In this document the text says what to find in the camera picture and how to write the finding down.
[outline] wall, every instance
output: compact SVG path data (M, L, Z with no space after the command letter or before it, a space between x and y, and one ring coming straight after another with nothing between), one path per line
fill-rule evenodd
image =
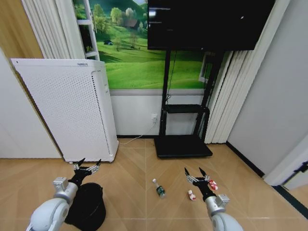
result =
M158 114L156 125L147 135L158 135L162 97L159 95L111 96L118 135L142 135L152 126L152 114ZM169 103L200 104L202 96L172 96ZM166 134L192 134L196 114L167 115Z
M0 158L60 158L0 49Z
M9 58L43 58L21 0L0 4L0 46Z
M265 174L308 132L308 1L291 1L228 141Z

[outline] black bin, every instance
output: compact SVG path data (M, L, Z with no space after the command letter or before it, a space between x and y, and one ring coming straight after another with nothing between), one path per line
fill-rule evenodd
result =
M103 188L96 183L86 183L78 189L65 223L82 231L95 231L102 225L105 217Z

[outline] plastic bottle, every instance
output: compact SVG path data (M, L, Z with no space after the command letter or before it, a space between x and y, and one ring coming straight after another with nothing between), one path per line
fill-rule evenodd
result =
M157 194L159 195L159 197L160 197L161 199L163 199L163 198L166 196L166 192L165 192L163 186L158 185L156 179L153 179L152 182L153 182L153 184L155 184L155 186L156 186L156 192L157 192Z

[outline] wall outlet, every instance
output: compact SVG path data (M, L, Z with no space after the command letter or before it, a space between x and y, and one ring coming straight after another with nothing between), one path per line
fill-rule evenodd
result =
M152 114L151 115L152 121L155 124L157 122L157 114Z

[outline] green bottle label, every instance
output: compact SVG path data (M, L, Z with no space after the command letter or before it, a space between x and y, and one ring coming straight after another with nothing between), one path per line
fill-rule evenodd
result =
M159 196L165 194L165 190L164 190L164 188L163 188L162 186L159 186L159 187L156 189L156 192L158 193Z

